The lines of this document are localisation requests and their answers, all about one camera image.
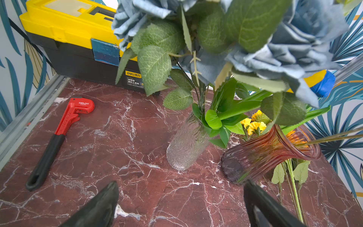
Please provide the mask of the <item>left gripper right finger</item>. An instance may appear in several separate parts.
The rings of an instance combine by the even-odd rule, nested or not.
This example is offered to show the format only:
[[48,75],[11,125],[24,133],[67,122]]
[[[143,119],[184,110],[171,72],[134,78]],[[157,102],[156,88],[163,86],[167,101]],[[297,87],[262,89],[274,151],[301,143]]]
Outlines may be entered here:
[[251,180],[247,180],[244,184],[244,202],[252,227],[305,226]]

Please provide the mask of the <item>yellow carnation vase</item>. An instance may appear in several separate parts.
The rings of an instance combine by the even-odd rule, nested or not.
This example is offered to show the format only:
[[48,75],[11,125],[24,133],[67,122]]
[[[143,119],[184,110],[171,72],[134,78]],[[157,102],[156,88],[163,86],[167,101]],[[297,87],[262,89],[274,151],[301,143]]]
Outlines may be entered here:
[[250,118],[245,118],[241,121],[241,124],[244,128],[247,128],[248,126],[250,126],[251,124],[251,119]]
[[266,129],[266,127],[267,126],[264,122],[251,122],[248,125],[247,133],[249,136],[253,134],[260,135]]

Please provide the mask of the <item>tall sunflower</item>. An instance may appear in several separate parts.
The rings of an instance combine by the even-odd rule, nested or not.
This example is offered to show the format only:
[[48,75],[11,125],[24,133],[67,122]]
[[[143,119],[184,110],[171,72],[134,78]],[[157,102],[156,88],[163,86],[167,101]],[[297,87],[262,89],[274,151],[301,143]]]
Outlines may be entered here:
[[265,124],[269,124],[271,122],[270,118],[265,115],[261,110],[258,110],[256,113],[254,113],[251,118],[254,122]]

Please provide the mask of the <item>tall yellow blossom stem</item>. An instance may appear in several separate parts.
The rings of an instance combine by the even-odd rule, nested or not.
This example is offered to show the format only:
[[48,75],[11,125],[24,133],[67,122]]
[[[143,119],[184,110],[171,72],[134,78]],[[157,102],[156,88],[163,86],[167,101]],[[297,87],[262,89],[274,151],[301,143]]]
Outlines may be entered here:
[[[331,135],[328,137],[308,141],[306,139],[298,138],[296,131],[292,130],[286,134],[286,137],[297,148],[307,149],[314,144],[327,143],[327,142],[331,142],[331,141],[348,140],[348,139],[360,139],[363,137],[361,134],[362,131],[363,131],[363,128],[359,127],[357,129],[341,132],[341,133]],[[284,169],[286,178],[290,179],[289,187],[290,187],[290,191],[291,191],[292,200],[293,200],[294,207],[296,210],[297,218],[301,221],[298,199],[297,199],[297,181],[295,181],[294,173],[293,173],[294,169],[298,165],[298,160],[299,159],[296,160],[296,165],[294,165],[293,160],[288,159],[284,162],[284,164],[282,164],[282,168]]]

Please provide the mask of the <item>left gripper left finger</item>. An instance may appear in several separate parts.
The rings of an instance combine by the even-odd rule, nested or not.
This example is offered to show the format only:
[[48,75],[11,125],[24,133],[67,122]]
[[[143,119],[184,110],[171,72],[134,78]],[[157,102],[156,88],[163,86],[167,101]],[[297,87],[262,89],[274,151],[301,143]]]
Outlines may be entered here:
[[119,200],[116,181],[110,182],[61,227],[111,227]]

